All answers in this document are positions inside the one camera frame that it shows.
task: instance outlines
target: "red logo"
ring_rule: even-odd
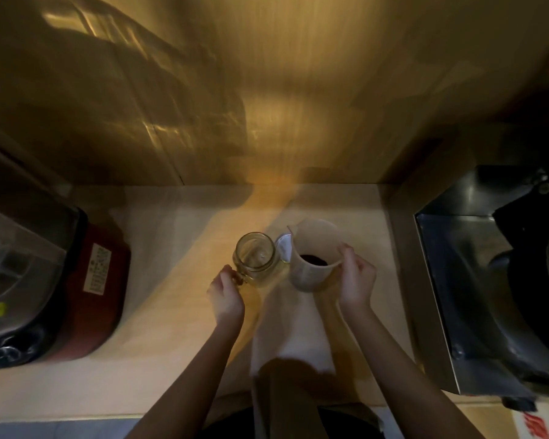
[[[531,436],[541,439],[549,439],[549,431],[547,430],[547,425],[545,425],[545,421],[543,419],[529,413],[523,413],[523,418]]]

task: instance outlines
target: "wall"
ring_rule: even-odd
[[[0,0],[0,129],[75,184],[377,183],[549,56],[549,0]]]

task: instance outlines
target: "person's right hand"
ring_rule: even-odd
[[[376,267],[358,256],[353,248],[344,244],[340,248],[342,262],[342,286],[339,307],[345,316],[360,309],[370,309],[370,296],[376,281]]]

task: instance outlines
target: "person's left hand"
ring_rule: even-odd
[[[244,320],[244,301],[234,284],[234,275],[230,265],[225,265],[212,280],[207,289],[218,325],[227,324],[240,328]]]

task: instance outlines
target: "glass mason jar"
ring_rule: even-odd
[[[232,260],[245,281],[260,286],[271,274],[278,254],[269,236],[262,232],[249,232],[236,244]]]

